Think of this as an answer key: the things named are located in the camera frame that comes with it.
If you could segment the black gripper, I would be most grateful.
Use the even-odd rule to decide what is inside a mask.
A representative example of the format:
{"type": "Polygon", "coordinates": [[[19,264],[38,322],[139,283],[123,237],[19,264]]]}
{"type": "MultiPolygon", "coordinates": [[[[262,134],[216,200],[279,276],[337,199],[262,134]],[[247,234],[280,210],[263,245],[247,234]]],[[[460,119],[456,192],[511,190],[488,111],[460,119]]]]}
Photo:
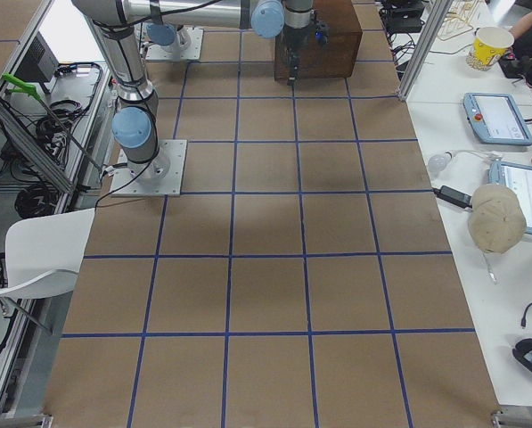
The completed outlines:
{"type": "Polygon", "coordinates": [[[284,26],[283,40],[287,52],[288,86],[293,86],[299,75],[299,51],[308,44],[310,38],[313,38],[319,46],[325,46],[329,41],[329,30],[329,25],[318,19],[310,20],[305,27],[300,29],[284,26]]]}

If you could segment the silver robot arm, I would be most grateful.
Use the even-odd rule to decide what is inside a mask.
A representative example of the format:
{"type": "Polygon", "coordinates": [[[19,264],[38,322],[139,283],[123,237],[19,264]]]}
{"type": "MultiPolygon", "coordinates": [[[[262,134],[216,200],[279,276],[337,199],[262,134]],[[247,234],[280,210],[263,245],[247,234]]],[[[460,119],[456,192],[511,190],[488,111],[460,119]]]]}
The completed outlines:
{"type": "Polygon", "coordinates": [[[311,1],[75,1],[91,22],[102,54],[119,88],[152,92],[135,40],[135,27],[157,25],[252,29],[262,38],[282,37],[292,81],[299,70],[299,51],[314,37],[328,43],[329,27],[317,18],[311,1]]]}
{"type": "Polygon", "coordinates": [[[159,99],[147,77],[135,29],[111,29],[91,18],[87,21],[116,81],[118,107],[111,131],[127,157],[130,174],[144,182],[164,177],[170,160],[160,148],[158,139],[159,99]]]}

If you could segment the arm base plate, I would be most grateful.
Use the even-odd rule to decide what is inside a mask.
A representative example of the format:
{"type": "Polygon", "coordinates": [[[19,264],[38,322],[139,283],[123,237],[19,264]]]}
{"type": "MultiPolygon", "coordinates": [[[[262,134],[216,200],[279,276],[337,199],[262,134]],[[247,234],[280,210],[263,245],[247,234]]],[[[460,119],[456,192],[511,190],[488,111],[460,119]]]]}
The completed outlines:
{"type": "Polygon", "coordinates": [[[198,61],[204,31],[198,27],[175,29],[166,26],[156,29],[150,26],[146,30],[146,42],[143,44],[144,59],[147,62],[186,62],[198,61]]]}
{"type": "Polygon", "coordinates": [[[139,178],[135,178],[142,171],[138,164],[115,170],[110,185],[115,197],[181,194],[187,141],[160,139],[159,147],[158,156],[139,178]]]}

